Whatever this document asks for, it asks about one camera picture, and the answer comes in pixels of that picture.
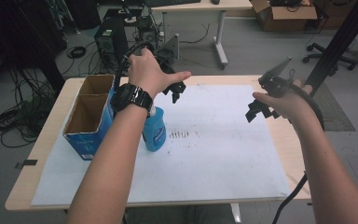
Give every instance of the desk leg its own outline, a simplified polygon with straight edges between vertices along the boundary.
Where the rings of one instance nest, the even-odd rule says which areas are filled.
[[[225,24],[225,11],[220,11],[219,16],[219,26],[217,27],[217,36],[213,37],[214,45],[216,46],[217,54],[219,55],[220,62],[222,64],[222,68],[225,68],[225,66],[228,64],[228,60],[225,54],[225,51],[222,47],[222,33],[223,33],[223,25]]]

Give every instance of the hand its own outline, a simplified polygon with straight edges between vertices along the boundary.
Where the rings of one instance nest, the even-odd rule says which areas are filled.
[[[301,88],[300,80],[295,80],[293,84]],[[312,86],[303,86],[302,90],[310,94]],[[274,98],[261,92],[254,92],[253,96],[256,100],[271,106],[278,114],[291,121],[307,119],[309,116],[315,115],[308,103],[294,91],[287,91],[281,98]]]
[[[161,71],[153,53],[147,48],[142,49],[142,56],[131,55],[129,63],[129,83],[147,91],[153,99],[171,84],[191,76],[190,72],[165,74]]]

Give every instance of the cardboard box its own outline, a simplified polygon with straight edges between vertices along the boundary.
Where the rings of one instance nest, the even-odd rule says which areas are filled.
[[[318,20],[310,21],[308,25],[318,30],[337,30],[342,23],[344,23],[346,17],[329,17],[320,8],[316,8]]]
[[[94,157],[113,121],[114,76],[86,77],[63,129],[64,138],[84,160]]]
[[[320,8],[330,18],[345,18],[356,2],[357,0],[314,0],[313,5]]]
[[[307,20],[316,20],[315,7],[308,1],[304,5],[309,6],[302,7],[272,7],[267,0],[251,3],[263,31],[302,31]]]

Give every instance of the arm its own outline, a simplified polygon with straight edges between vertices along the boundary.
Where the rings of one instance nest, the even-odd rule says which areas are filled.
[[[153,99],[169,85],[190,77],[189,72],[164,74],[148,49],[142,50],[142,56],[132,55],[129,63],[129,82]],[[147,111],[136,105],[117,113],[72,201],[67,223],[121,223],[146,116]]]
[[[293,92],[287,92],[282,98],[255,92],[254,98],[276,109],[295,127],[310,183],[316,222],[358,223],[358,188],[308,104]]]

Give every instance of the cable bundle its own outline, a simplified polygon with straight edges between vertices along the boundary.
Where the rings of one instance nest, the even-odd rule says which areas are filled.
[[[0,115],[0,141],[5,147],[23,147],[33,143],[40,134],[54,105],[54,90],[39,81],[34,70],[32,76],[27,70],[10,69],[15,84],[16,104]],[[31,89],[30,99],[23,96],[23,88]],[[4,135],[17,130],[25,142],[11,146],[4,141]]]

